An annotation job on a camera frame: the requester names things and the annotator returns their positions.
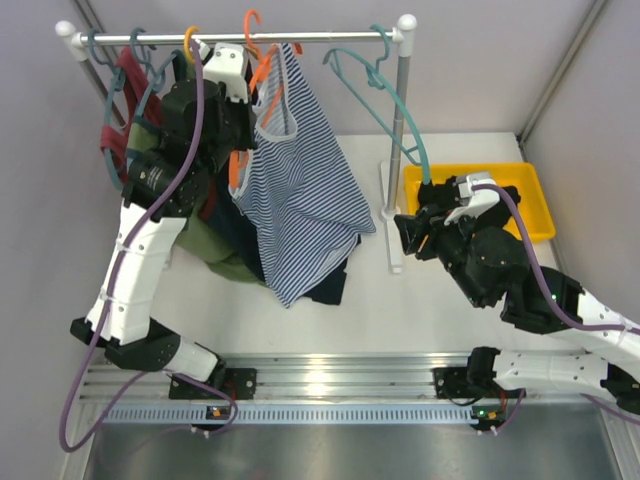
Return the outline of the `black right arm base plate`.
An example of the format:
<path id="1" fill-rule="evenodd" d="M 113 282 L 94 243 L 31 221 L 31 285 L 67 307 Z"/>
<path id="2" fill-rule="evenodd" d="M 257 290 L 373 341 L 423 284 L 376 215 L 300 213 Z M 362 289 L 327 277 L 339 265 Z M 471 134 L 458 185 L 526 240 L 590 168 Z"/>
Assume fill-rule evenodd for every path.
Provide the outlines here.
<path id="1" fill-rule="evenodd" d="M 467 367 L 442 367 L 433 370 L 438 399 L 467 406 L 482 399 L 499 399 L 502 389 L 488 376 L 470 373 Z"/>

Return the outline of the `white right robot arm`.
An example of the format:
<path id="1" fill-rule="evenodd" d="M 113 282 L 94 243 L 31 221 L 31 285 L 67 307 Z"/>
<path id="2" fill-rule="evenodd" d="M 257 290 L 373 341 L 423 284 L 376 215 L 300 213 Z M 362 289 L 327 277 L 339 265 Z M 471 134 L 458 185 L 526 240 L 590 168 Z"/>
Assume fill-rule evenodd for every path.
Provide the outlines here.
<path id="1" fill-rule="evenodd" d="M 439 260 L 475 308 L 503 305 L 502 321 L 518 330 L 568 341 L 577 355 L 525 354 L 481 346 L 465 379 L 443 385 L 452 398 L 483 398 L 527 389 L 576 392 L 639 412 L 638 325 L 620 318 L 577 280 L 536 262 L 532 247 L 505 230 L 517 207 L 499 201 L 478 215 L 426 205 L 394 223 L 404 254 Z"/>

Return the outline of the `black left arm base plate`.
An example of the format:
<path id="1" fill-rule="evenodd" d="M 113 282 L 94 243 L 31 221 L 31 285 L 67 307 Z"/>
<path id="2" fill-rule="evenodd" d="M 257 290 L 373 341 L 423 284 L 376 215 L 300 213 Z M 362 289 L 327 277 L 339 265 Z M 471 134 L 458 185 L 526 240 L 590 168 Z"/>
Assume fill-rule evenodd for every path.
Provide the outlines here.
<path id="1" fill-rule="evenodd" d="M 233 400 L 252 400 L 256 393 L 256 378 L 257 370 L 254 368 L 230 368 L 219 390 Z M 218 395 L 174 376 L 171 377 L 168 397 L 171 400 L 219 399 Z"/>

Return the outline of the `blue white striped tank top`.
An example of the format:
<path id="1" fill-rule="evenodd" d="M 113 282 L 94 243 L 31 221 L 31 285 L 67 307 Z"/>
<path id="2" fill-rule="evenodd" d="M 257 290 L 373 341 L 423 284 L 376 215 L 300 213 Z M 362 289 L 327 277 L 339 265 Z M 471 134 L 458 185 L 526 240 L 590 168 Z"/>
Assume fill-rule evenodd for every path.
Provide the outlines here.
<path id="1" fill-rule="evenodd" d="M 254 108 L 257 146 L 229 193 L 256 229 L 266 285 L 290 307 L 376 228 L 293 47 L 269 53 Z"/>

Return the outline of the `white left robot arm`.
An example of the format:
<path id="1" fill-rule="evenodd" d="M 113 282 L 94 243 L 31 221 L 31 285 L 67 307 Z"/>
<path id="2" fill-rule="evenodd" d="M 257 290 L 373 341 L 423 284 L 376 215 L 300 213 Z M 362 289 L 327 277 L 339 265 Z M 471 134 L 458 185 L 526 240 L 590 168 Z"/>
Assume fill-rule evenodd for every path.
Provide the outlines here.
<path id="1" fill-rule="evenodd" d="M 221 82 L 181 80 L 161 99 L 158 125 L 134 119 L 132 136 L 149 135 L 147 146 L 128 154 L 119 231 L 101 291 L 71 334 L 103 350 L 124 370 L 167 371 L 191 378 L 205 397 L 220 394 L 226 363 L 151 315 L 173 246 L 214 273 L 256 282 L 240 255 L 207 221 L 217 205 L 217 183 L 226 160 L 251 136 L 250 107 L 234 103 Z"/>

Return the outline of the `orange plastic hanger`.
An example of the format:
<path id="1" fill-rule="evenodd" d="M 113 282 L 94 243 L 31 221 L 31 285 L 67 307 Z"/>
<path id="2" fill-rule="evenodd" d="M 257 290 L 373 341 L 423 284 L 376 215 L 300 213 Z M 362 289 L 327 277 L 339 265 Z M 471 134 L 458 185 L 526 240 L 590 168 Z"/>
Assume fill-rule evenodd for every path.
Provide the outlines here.
<path id="1" fill-rule="evenodd" d="M 264 83 L 271 71 L 272 58 L 275 55 L 276 48 L 271 47 L 266 54 L 262 54 L 260 48 L 251 39 L 251 19 L 254 19 L 258 25 L 262 24 L 262 19 L 256 9 L 249 9 L 244 16 L 243 32 L 249 53 L 258 61 L 258 66 L 249 81 L 249 90 L 255 93 L 257 86 Z M 240 176 L 247 167 L 250 160 L 249 151 L 233 151 L 229 158 L 229 186 L 238 188 L 240 184 Z"/>

